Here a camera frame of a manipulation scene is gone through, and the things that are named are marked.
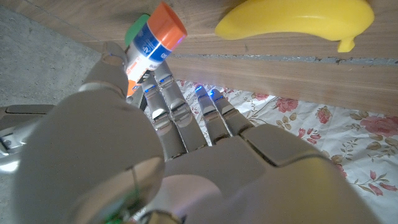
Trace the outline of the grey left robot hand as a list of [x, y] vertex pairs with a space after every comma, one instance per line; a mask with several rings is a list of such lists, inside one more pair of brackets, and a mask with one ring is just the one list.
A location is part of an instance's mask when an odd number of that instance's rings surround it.
[[13, 223], [377, 223], [338, 168], [269, 124], [253, 126], [218, 95], [226, 133], [171, 160], [127, 103], [125, 51], [103, 45], [80, 89], [33, 129], [19, 154]]

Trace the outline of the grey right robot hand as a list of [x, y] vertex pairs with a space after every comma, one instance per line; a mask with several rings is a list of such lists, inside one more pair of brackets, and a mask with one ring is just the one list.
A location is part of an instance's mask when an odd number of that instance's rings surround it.
[[1, 157], [20, 151], [25, 139], [54, 105], [11, 105], [1, 107]]

